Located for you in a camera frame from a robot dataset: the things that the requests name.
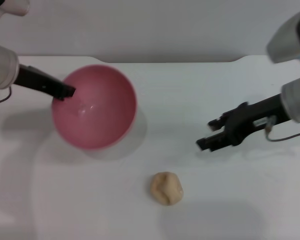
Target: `cable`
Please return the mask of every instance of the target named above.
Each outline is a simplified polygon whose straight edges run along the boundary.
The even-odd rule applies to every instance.
[[[3,103],[4,101],[8,100],[11,97],[11,95],[12,95],[12,88],[10,86],[9,87],[9,95],[6,98],[0,100],[0,103]]]
[[[289,139],[293,139],[293,138],[296,138],[296,137],[299,137],[299,136],[300,136],[300,133],[295,134],[295,135],[292,135],[292,136],[280,138],[280,139],[271,139],[271,138],[269,138],[269,134],[265,134],[265,138],[266,138],[269,142],[273,142],[273,143],[276,143],[276,142],[282,142],[282,141],[289,140]]]
[[[280,138],[280,139],[271,139],[269,137],[269,134],[271,133],[272,128],[276,124],[276,121],[277,121],[277,117],[274,116],[274,115],[268,117],[268,119],[267,119],[267,123],[266,123],[265,128],[264,128],[264,133],[265,133],[265,139],[267,139],[269,142],[273,142],[273,143],[282,142],[282,141],[293,139],[293,138],[296,138],[296,137],[300,136],[300,133],[297,133],[295,135],[284,137],[284,138]]]

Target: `beige dough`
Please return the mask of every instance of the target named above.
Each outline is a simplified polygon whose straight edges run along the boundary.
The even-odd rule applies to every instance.
[[[163,205],[174,205],[184,196],[179,178],[172,172],[159,172],[151,183],[151,194]]]

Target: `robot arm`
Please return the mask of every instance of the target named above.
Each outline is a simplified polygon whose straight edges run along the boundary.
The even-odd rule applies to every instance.
[[[300,60],[300,12],[279,28],[268,44],[267,52],[274,63]],[[272,118],[275,119],[272,125],[289,120],[300,123],[300,78],[282,86],[281,94],[253,105],[242,103],[236,109],[210,121],[208,126],[212,131],[220,131],[222,128],[223,131],[196,143],[202,151],[209,149],[211,152],[237,146],[250,134],[264,130]],[[268,127],[266,133],[269,134],[271,128]]]
[[[29,8],[29,0],[0,0],[0,17],[5,13],[24,16]]]
[[[4,13],[24,16],[29,8],[29,0],[0,0],[0,17]],[[72,97],[76,90],[34,67],[19,64],[18,56],[13,51],[0,46],[0,89],[10,88],[12,84],[46,93],[59,100]]]

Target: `pink bowl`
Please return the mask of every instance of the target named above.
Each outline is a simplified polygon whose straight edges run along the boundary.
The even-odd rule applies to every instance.
[[[59,134],[81,149],[102,149],[122,139],[131,128],[137,97],[129,80],[105,65],[89,65],[64,82],[76,88],[73,97],[53,99],[52,114]]]

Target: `white wall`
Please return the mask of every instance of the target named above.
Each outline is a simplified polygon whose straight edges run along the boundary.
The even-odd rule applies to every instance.
[[[300,0],[31,0],[0,19],[0,44],[20,55],[106,62],[231,61],[265,53]]]

